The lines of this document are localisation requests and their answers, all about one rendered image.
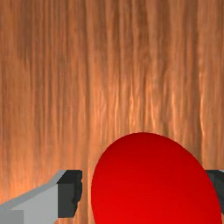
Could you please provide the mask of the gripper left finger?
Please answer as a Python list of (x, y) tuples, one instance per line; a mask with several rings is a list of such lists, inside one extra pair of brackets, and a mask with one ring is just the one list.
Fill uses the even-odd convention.
[(54, 224), (58, 218), (73, 218), (81, 181), (81, 170), (58, 171), (46, 184), (0, 205), (0, 224)]

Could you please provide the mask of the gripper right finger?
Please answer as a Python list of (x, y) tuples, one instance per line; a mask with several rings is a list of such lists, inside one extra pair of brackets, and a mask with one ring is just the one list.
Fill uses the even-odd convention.
[(206, 170), (220, 202), (220, 210), (224, 215), (224, 170)]

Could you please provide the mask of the red ball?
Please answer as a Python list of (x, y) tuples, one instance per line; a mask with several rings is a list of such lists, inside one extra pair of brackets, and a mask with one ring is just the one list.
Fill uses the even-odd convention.
[(91, 185), (95, 224), (222, 224), (213, 184), (171, 139), (135, 133), (101, 155)]

